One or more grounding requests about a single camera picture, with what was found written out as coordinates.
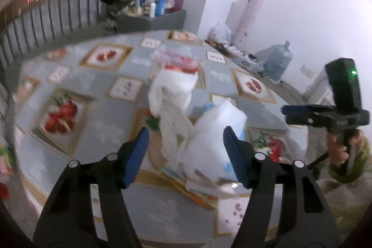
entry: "green sleeve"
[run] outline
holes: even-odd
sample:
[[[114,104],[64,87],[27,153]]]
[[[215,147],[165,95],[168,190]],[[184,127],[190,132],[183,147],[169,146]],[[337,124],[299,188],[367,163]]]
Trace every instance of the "green sleeve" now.
[[[335,171],[334,165],[329,166],[329,174],[332,178],[343,184],[351,183],[358,179],[363,174],[366,168],[366,163],[371,160],[370,149],[369,141],[365,139],[361,151],[355,157],[353,171],[351,174],[345,176],[338,175]]]

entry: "table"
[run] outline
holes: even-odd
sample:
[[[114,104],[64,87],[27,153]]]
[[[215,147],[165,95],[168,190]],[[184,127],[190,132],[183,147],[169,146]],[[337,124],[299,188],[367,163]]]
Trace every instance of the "table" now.
[[[307,128],[289,127],[280,112],[286,102],[217,50],[196,37],[180,41],[178,32],[114,35],[44,53],[23,64],[21,88],[15,96],[15,147],[25,186],[41,206],[70,160],[99,161],[136,134],[142,125],[140,115],[148,107],[150,56],[161,44],[184,48],[200,60],[199,82],[186,113],[190,119],[197,119],[207,103],[231,98],[248,117],[247,141],[262,149],[262,136],[266,141],[280,139],[287,150],[283,157],[304,158]],[[131,90],[125,86],[129,82]],[[75,124],[68,120],[62,125],[51,123],[57,104],[68,100],[78,107]],[[73,107],[67,112],[74,112]],[[48,129],[72,131],[67,135],[47,132],[47,122]],[[123,191],[143,243],[150,247],[229,247],[233,237],[226,218],[237,204],[237,215],[244,213],[249,191],[239,186],[240,196],[219,200],[218,209],[211,211],[196,205],[155,172],[146,155],[136,182]],[[97,233],[105,238],[94,185],[91,192]],[[278,186],[269,226],[272,231],[278,224],[280,201]]]

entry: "large plastic water bottle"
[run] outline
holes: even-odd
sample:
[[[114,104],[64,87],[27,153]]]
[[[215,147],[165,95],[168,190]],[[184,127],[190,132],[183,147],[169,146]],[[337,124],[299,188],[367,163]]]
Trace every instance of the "large plastic water bottle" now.
[[[264,64],[266,76],[273,82],[278,83],[283,76],[289,63],[293,59],[292,52],[288,49],[290,42],[287,40],[283,45],[274,45],[272,52]]]

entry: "human hand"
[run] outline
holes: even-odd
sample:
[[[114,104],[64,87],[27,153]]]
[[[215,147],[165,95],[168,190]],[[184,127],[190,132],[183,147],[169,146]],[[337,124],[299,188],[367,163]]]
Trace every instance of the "human hand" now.
[[[357,134],[349,140],[350,145],[356,145],[356,154],[362,149],[364,139],[364,132],[358,130]],[[349,158],[349,154],[346,152],[347,148],[338,143],[336,136],[330,132],[327,132],[327,147],[332,165],[341,165]]]

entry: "plastic bottle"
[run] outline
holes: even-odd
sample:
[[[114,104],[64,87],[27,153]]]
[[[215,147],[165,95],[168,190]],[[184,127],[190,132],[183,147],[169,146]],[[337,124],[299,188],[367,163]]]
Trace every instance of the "plastic bottle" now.
[[[155,18],[156,4],[152,2],[150,4],[150,18]]]
[[[136,13],[142,14],[143,0],[136,0]]]
[[[156,11],[155,11],[156,16],[161,16],[164,14],[164,6],[165,6],[166,1],[167,0],[158,0],[158,4],[156,6]]]
[[[264,64],[266,76],[273,82],[278,83],[283,76],[289,63],[293,59],[292,52],[288,49],[290,42],[287,40],[283,45],[274,45],[274,51],[269,55]]]

